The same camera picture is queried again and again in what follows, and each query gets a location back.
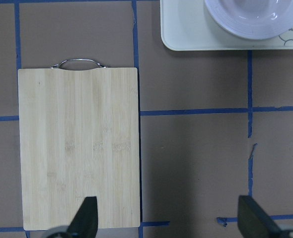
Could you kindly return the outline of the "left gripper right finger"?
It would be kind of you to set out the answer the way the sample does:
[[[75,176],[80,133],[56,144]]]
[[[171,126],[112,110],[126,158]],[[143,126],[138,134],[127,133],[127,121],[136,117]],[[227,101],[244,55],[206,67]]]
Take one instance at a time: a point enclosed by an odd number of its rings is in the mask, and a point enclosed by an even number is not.
[[[237,226],[244,238],[278,238],[282,231],[248,195],[240,195],[238,198]]]

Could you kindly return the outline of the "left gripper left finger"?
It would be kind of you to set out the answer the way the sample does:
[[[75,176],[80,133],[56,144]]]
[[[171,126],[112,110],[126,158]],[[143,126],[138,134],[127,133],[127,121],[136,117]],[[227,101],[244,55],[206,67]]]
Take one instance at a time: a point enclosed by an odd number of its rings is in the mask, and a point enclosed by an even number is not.
[[[95,238],[97,231],[97,197],[86,197],[68,226],[67,233],[72,238]]]

